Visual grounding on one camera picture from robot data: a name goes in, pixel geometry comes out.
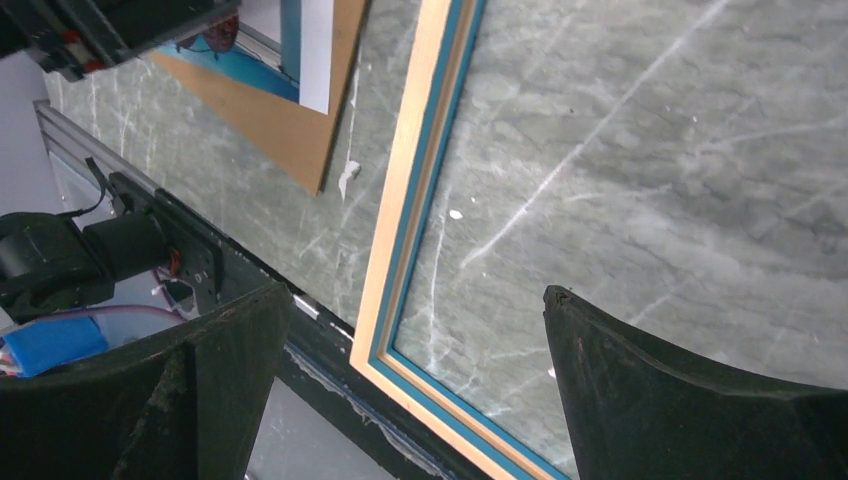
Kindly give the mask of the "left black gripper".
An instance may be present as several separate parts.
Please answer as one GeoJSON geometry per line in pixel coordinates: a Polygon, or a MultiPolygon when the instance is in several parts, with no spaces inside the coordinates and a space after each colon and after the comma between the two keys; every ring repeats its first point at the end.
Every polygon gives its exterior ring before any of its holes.
{"type": "Polygon", "coordinates": [[[23,52],[44,72],[79,81],[199,33],[239,6],[225,0],[6,0],[1,58],[23,52]]]}

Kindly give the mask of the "printed photo with white border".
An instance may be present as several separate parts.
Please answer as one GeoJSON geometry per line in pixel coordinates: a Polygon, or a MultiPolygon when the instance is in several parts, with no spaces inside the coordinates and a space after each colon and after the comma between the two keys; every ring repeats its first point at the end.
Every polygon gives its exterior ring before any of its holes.
{"type": "Polygon", "coordinates": [[[160,51],[327,114],[333,14],[332,1],[243,1],[160,51]]]}

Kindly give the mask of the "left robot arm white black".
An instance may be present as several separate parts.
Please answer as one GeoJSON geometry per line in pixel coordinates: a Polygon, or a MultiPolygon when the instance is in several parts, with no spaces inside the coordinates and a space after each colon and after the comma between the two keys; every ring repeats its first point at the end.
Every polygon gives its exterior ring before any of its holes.
{"type": "MultiPolygon", "coordinates": [[[[79,81],[235,16],[234,1],[5,1],[1,54],[28,54],[47,73],[79,81]]],[[[113,297],[116,285],[166,268],[217,303],[221,249],[210,230],[163,191],[86,165],[113,218],[80,227],[78,211],[9,213],[1,219],[1,305],[17,325],[113,297]]]]}

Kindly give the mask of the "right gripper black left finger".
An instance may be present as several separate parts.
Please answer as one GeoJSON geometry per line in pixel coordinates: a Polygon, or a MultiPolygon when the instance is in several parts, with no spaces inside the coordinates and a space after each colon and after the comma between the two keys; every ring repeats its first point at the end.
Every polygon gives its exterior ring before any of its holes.
{"type": "Polygon", "coordinates": [[[272,283],[202,317],[1,382],[5,479],[240,479],[293,315],[272,283]]]}

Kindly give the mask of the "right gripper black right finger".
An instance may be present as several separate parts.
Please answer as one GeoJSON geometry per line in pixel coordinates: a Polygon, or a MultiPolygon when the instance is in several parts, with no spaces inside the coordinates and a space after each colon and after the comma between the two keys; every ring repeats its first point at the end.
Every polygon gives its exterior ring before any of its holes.
{"type": "Polygon", "coordinates": [[[843,479],[847,393],[725,365],[570,290],[544,322],[583,479],[843,479]]]}

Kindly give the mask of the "blue wooden picture frame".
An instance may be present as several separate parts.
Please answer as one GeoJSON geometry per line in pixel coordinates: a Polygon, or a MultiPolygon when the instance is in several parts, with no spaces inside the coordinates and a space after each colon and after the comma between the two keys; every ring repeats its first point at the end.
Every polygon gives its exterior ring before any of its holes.
{"type": "Polygon", "coordinates": [[[350,363],[492,478],[561,479],[393,347],[483,8],[481,1],[420,5],[350,363]]]}

